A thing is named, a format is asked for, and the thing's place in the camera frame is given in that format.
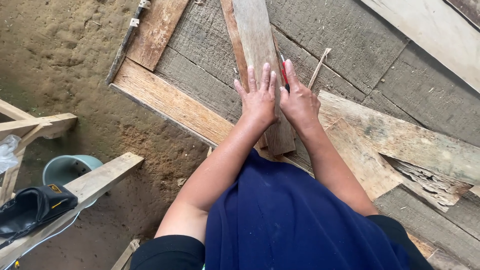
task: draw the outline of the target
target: black shorts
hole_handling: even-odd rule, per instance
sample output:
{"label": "black shorts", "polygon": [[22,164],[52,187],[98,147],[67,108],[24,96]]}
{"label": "black shorts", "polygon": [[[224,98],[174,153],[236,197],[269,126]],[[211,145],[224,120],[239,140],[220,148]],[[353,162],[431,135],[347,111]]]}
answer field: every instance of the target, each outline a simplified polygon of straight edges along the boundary
{"label": "black shorts", "polygon": [[[398,221],[382,215],[367,218],[377,224],[391,241],[403,246],[410,258],[411,270],[433,270]],[[185,235],[166,235],[141,245],[132,256],[130,269],[201,270],[204,262],[205,246],[202,242]]]}

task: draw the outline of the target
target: black tool pouch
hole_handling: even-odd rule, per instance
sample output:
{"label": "black tool pouch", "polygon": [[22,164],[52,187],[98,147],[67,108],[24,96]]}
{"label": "black tool pouch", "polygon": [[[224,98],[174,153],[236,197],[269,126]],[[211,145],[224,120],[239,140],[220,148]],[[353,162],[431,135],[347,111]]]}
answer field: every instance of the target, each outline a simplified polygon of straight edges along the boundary
{"label": "black tool pouch", "polygon": [[7,238],[0,249],[29,234],[39,225],[75,208],[78,198],[61,185],[44,185],[20,190],[0,207],[0,237]]}

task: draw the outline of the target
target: wire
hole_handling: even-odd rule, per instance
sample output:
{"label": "wire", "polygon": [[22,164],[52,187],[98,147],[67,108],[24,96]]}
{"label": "wire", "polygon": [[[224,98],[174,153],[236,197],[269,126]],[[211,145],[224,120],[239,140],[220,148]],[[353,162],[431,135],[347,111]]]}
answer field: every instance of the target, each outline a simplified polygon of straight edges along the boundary
{"label": "wire", "polygon": [[18,259],[20,259],[21,257],[23,257],[25,254],[27,254],[28,252],[30,252],[30,250],[34,249],[34,247],[36,247],[37,245],[45,242],[46,240],[56,236],[56,235],[59,235],[60,233],[62,233],[63,231],[65,231],[65,229],[67,229],[68,227],[70,227],[74,222],[75,220],[77,220],[78,218],[78,215],[80,215],[80,212],[77,213],[77,215],[75,216],[75,218],[72,220],[72,222],[70,222],[70,224],[67,225],[67,227],[63,228],[61,231],[59,231],[58,233],[56,234],[53,234],[45,239],[43,239],[42,241],[38,242],[36,245],[34,245],[33,247],[31,247],[29,250],[25,251],[23,254],[20,255],[20,257],[18,257],[16,260],[14,260],[11,264],[9,264],[7,267],[5,267],[3,270],[7,270],[9,269],[16,261],[18,261]]}

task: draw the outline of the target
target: dirt floor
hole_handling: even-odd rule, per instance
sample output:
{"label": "dirt floor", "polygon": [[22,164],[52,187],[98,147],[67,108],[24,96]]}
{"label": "dirt floor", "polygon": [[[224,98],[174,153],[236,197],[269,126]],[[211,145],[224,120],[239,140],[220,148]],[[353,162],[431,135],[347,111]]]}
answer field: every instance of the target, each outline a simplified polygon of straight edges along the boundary
{"label": "dirt floor", "polygon": [[137,1],[0,0],[0,98],[34,116],[71,112],[72,132],[37,139],[16,189],[41,184],[58,155],[108,162],[131,151],[135,175],[85,209],[74,226],[21,260],[22,269],[110,269],[130,240],[149,238],[207,147],[104,84]]}

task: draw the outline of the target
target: finger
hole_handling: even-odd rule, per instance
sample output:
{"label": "finger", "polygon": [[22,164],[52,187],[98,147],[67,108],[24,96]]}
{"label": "finger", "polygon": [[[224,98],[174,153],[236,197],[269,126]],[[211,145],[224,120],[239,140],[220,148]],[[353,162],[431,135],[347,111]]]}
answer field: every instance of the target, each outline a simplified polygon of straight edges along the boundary
{"label": "finger", "polygon": [[235,89],[237,90],[239,96],[243,100],[247,92],[245,91],[245,89],[243,89],[243,87],[241,86],[241,83],[237,79],[233,80],[233,85],[235,85]]}
{"label": "finger", "polygon": [[247,68],[248,74],[248,88],[250,92],[257,91],[257,81],[255,80],[255,70],[253,66],[248,66]]}
{"label": "finger", "polygon": [[267,91],[270,82],[270,64],[265,63],[262,69],[262,80],[260,82],[260,90]]}
{"label": "finger", "polygon": [[290,88],[299,87],[299,80],[297,78],[297,74],[295,73],[295,68],[293,68],[293,63],[290,59],[285,61],[285,72],[287,73],[287,80]]}
{"label": "finger", "polygon": [[280,87],[280,105],[284,104],[288,98],[290,97],[290,94],[288,93],[287,89],[285,87]]}
{"label": "finger", "polygon": [[275,71],[272,71],[270,73],[270,83],[268,84],[268,93],[273,97],[275,96],[275,87],[276,87],[276,73]]}

